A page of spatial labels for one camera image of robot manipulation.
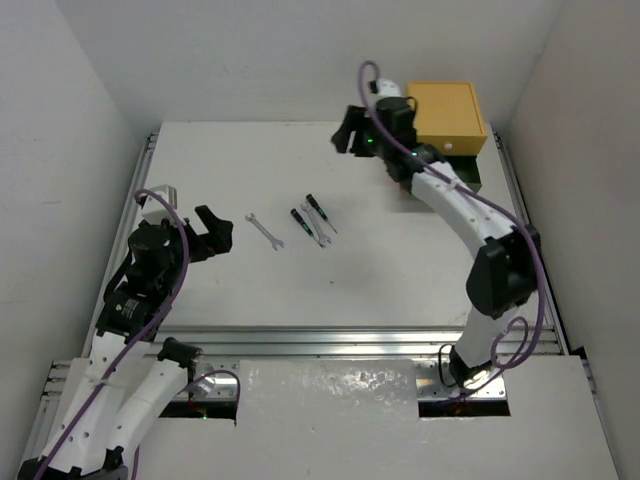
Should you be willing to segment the yellow drawer box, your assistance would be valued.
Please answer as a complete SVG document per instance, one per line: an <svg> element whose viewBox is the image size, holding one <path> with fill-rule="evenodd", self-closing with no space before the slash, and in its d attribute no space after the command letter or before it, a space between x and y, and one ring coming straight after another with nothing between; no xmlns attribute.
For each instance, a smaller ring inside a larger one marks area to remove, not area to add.
<svg viewBox="0 0 640 480"><path fill-rule="evenodd" d="M476 90L470 82L409 82L417 102L418 141L446 156L477 156L488 137Z"/></svg>

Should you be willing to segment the green drawer box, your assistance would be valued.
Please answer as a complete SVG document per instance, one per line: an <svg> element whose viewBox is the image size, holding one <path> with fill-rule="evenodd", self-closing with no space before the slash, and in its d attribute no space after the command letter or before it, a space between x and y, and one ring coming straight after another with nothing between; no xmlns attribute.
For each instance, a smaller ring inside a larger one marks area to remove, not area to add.
<svg viewBox="0 0 640 480"><path fill-rule="evenodd" d="M446 156L455 174L474 193L478 193L482 188L481 176L479 173L477 157L472 156Z"/></svg>

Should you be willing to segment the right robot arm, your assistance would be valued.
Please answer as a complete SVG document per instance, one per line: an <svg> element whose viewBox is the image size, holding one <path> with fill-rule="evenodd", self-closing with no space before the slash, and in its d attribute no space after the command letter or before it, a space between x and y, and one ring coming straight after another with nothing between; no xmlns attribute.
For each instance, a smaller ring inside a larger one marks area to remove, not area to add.
<svg viewBox="0 0 640 480"><path fill-rule="evenodd" d="M436 147L419 142L414 117L405 97L384 97L371 109L350 105L331 142L341 154L380 158L389 176L438 214L471 255L465 284L471 310L449 353L449 374L464 389L498 367L498 343L526 323L519 309L539 286L540 236L481 200Z"/></svg>

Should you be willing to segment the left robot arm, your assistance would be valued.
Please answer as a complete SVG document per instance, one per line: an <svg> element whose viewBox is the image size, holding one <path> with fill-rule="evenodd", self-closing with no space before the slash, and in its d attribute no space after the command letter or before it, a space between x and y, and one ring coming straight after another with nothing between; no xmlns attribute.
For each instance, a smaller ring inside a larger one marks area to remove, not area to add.
<svg viewBox="0 0 640 480"><path fill-rule="evenodd" d="M233 224L195 210L197 234L173 215L144 215L108 283L88 364L59 429L23 462L20 479L126 479L135 450L165 407L195 376L199 348L164 341L138 386L131 381L185 279L185 267L232 248Z"/></svg>

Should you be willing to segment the green black screwdriver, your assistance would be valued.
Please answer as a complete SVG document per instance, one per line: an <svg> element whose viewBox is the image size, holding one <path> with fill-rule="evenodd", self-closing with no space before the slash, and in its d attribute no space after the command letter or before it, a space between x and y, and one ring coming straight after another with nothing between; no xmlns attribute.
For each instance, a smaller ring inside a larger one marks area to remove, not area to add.
<svg viewBox="0 0 640 480"><path fill-rule="evenodd" d="M308 203L310 204L310 206L316 210L316 212L320 215L320 217L331 227L331 229L334 232L337 232L337 230L335 229L335 227L332 225L332 223L330 222L327 214L325 213L325 211L322 209L322 207L320 206L320 204L318 203L318 201L315 199L315 197L312 194L307 194L306 195L306 200L308 201Z"/></svg>
<svg viewBox="0 0 640 480"><path fill-rule="evenodd" d="M290 215L293 217L293 219L301 226L301 228L312 238L315 237L313 230L311 229L311 227L307 224L307 222L304 220L304 218L302 217L302 215L298 212L297 209L291 209L290 210Z"/></svg>

